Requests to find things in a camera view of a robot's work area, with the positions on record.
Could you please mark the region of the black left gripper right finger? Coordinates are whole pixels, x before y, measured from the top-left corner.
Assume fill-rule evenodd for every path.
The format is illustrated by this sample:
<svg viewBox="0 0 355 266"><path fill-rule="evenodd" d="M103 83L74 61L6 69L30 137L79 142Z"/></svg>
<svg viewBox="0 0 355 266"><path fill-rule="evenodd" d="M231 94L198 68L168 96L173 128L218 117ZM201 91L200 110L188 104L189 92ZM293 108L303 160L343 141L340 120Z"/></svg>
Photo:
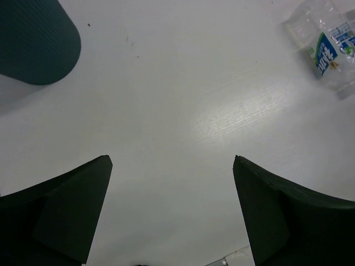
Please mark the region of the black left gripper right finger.
<svg viewBox="0 0 355 266"><path fill-rule="evenodd" d="M233 165L255 265L354 265L354 202L303 187L242 156Z"/></svg>

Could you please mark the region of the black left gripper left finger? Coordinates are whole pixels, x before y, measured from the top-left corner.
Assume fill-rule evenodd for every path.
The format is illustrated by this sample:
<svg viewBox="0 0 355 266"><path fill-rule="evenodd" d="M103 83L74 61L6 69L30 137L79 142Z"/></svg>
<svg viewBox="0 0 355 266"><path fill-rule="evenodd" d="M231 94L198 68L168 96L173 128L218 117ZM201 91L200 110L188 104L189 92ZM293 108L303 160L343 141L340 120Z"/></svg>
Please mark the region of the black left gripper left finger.
<svg viewBox="0 0 355 266"><path fill-rule="evenodd" d="M84 265L113 163L99 156L1 197L1 265Z"/></svg>

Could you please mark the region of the clear bottle green white label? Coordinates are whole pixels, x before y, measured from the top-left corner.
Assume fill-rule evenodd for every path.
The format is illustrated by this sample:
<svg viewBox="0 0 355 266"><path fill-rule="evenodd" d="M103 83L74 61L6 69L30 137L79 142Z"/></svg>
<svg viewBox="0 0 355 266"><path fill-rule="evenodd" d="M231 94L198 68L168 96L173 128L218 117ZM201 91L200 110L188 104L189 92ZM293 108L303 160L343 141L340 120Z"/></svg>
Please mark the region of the clear bottle green white label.
<svg viewBox="0 0 355 266"><path fill-rule="evenodd" d="M283 27L323 86L354 95L354 24L333 1L303 1Z"/></svg>

